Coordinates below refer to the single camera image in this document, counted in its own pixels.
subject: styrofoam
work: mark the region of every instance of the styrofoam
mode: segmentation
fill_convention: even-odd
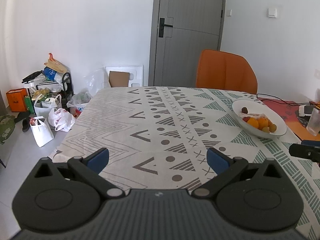
[[[143,66],[138,65],[126,65],[126,66],[105,66],[106,71],[109,75],[110,71],[118,72],[128,72],[129,76],[129,85],[128,87],[142,87],[143,86]]]

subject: white plastic bag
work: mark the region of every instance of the white plastic bag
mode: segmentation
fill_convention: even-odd
[[[67,110],[59,108],[55,111],[55,108],[52,108],[49,113],[49,124],[55,127],[56,131],[68,132],[76,119],[70,114]]]
[[[109,76],[105,68],[100,68],[84,76],[84,80],[87,84],[90,95],[92,95],[93,97],[99,90],[111,87],[109,83]]]
[[[49,116],[49,113],[51,111],[51,109],[53,108],[62,108],[62,105],[61,105],[61,95],[57,95],[56,99],[58,99],[58,104],[51,104],[51,106],[49,108],[43,108],[43,107],[40,107],[40,103],[38,103],[38,98],[40,97],[41,95],[39,95],[36,100],[35,100],[35,104],[34,104],[34,107],[35,107],[35,111],[36,111],[36,115],[37,116],[43,116],[45,119],[48,118]]]
[[[37,116],[34,117],[34,119],[36,119],[36,124],[31,125],[30,123],[30,127],[37,145],[39,147],[42,147],[47,142],[50,142],[54,138],[54,136],[52,134],[52,131],[50,130],[47,119],[44,119],[43,116]]]
[[[83,109],[86,107],[86,105],[91,100],[91,95],[89,92],[86,92],[85,94],[79,93],[76,95],[73,95],[70,101],[67,103],[67,107],[70,107],[70,113],[75,116],[79,115],[83,111]]]

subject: bowl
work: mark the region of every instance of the bowl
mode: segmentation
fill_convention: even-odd
[[[247,124],[239,116],[243,107],[246,107],[248,109],[249,114],[265,114],[270,119],[270,121],[277,126],[277,130],[272,133],[266,133]],[[238,123],[249,133],[257,137],[274,139],[276,137],[285,135],[285,133],[287,132],[287,125],[285,124],[284,120],[275,111],[271,110],[269,107],[261,103],[240,99],[233,102],[232,110]]]

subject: floor mat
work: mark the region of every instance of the floor mat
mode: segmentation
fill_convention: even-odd
[[[0,116],[0,144],[4,144],[4,141],[12,134],[15,122],[13,115]]]

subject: plastic cup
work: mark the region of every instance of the plastic cup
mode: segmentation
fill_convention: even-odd
[[[313,136],[317,136],[320,131],[320,110],[314,108],[307,125],[307,131]]]

